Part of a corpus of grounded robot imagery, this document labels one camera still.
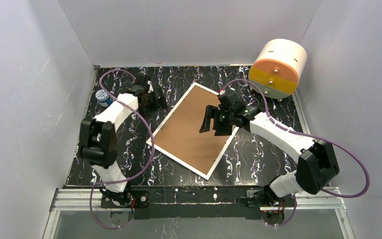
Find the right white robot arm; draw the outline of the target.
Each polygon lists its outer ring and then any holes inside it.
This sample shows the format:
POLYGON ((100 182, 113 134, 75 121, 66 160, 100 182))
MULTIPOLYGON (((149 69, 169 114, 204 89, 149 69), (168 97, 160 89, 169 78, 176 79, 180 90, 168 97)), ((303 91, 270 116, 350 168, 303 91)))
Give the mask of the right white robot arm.
POLYGON ((314 195, 339 174, 331 143, 297 134, 258 107, 246 106, 235 92, 219 94, 218 100, 219 105, 206 106, 201 133, 213 129, 215 136, 227 136, 234 126, 243 128, 268 140, 297 163, 296 170, 263 187, 263 199, 276 201, 302 191, 314 195))

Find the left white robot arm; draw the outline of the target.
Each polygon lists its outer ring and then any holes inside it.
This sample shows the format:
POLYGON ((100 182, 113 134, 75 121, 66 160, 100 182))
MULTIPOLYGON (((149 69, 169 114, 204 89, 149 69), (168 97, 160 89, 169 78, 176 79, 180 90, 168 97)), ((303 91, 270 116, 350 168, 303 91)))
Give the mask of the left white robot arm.
POLYGON ((79 158, 87 161, 98 173, 106 190, 122 193, 131 178, 125 177, 117 164, 117 130, 130 116, 143 121, 149 131, 151 145, 154 137, 146 116, 167 107, 161 87, 152 81, 151 76, 139 73, 132 84, 114 97, 104 90, 113 103, 92 119, 83 119, 79 135, 79 158))

